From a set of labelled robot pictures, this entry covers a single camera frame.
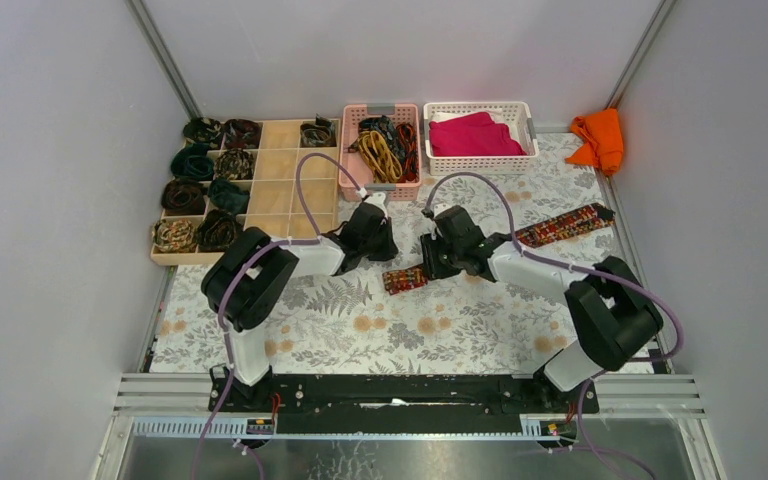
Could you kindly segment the red checkered patterned tie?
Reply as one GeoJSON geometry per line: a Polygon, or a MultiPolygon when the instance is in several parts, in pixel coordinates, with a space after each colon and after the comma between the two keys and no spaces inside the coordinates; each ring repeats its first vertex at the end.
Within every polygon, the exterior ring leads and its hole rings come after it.
{"type": "MultiPolygon", "coordinates": [[[[517,239],[531,248],[607,228],[615,223],[616,213],[600,203],[591,203],[516,231],[517,239]]],[[[382,274],[384,289],[390,295],[421,288],[431,281],[422,264],[382,274]]]]}

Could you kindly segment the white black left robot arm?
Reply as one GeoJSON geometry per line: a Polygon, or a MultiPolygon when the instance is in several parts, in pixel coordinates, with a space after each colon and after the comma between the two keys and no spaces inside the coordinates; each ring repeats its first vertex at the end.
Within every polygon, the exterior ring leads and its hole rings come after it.
{"type": "Polygon", "coordinates": [[[225,338],[235,378],[232,398],[248,411],[269,401],[263,323],[291,279],[339,276],[364,259],[385,262],[397,253],[382,192],[368,195],[348,221],[314,239],[278,239],[258,227],[244,230],[201,284],[225,338]]]}

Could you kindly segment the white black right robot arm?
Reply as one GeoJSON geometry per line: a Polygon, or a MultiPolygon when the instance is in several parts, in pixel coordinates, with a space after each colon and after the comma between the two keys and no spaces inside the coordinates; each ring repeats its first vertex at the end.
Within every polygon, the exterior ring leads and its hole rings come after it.
{"type": "Polygon", "coordinates": [[[575,342],[534,374],[533,396],[543,410],[561,410],[586,379],[622,368],[663,327],[653,300],[617,257],[580,267],[541,256],[513,234],[485,235],[460,206],[435,206],[424,214],[434,224],[420,238],[429,278],[465,272],[529,289],[568,308],[575,342]]]}

